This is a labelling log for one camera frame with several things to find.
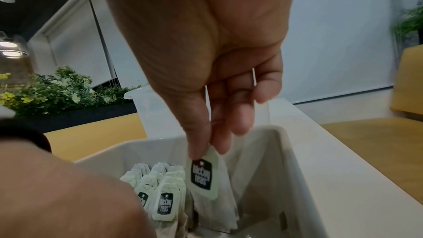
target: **finger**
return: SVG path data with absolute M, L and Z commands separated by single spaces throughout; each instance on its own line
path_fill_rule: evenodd
M 208 98 L 211 108 L 211 140 L 210 143 L 220 154 L 225 154 L 230 149 L 231 133 L 226 123 L 228 111 L 227 92 L 225 81 L 207 85 Z
M 240 48 L 225 53 L 213 63 L 208 83 L 243 74 L 266 62 L 280 51 L 281 42 L 263 48 Z
M 212 128 L 202 92 L 180 96 L 162 96 L 186 133 L 188 155 L 191 159 L 201 158 L 209 145 Z
M 257 85 L 252 97 L 258 103 L 264 103 L 276 97 L 282 89 L 282 54 L 275 56 L 254 68 Z
M 229 94 L 229 128 L 237 136 L 245 135 L 254 125 L 254 102 L 251 97 L 254 88 L 252 70 L 227 79 L 226 86 Z

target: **black planter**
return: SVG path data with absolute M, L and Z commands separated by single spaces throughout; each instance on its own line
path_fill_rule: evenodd
M 423 45 L 423 28 L 417 31 L 419 33 L 419 44 Z
M 127 104 L 110 105 L 86 110 L 64 112 L 57 115 L 43 115 L 17 119 L 22 124 L 34 128 L 42 133 L 79 126 L 122 115 L 136 113 L 133 102 Z

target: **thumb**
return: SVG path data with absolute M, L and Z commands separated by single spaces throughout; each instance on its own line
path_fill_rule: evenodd
M 161 97 L 186 133 L 189 157 L 193 160 L 201 158 L 206 153 L 212 135 L 203 93 L 161 94 Z

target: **black bracelet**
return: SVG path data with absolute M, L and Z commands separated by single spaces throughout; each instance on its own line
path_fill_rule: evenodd
M 44 134 L 26 127 L 13 119 L 0 120 L 0 139 L 19 138 L 33 142 L 37 147 L 52 152 L 50 142 Z

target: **person's right hand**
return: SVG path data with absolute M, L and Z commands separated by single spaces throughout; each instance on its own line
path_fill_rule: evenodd
M 149 83 L 186 132 L 191 158 L 202 157 L 209 142 L 226 153 L 231 133 L 253 126 L 254 100 L 279 94 L 291 2 L 108 0 Z
M 129 184 L 0 139 L 0 237 L 155 238 Z

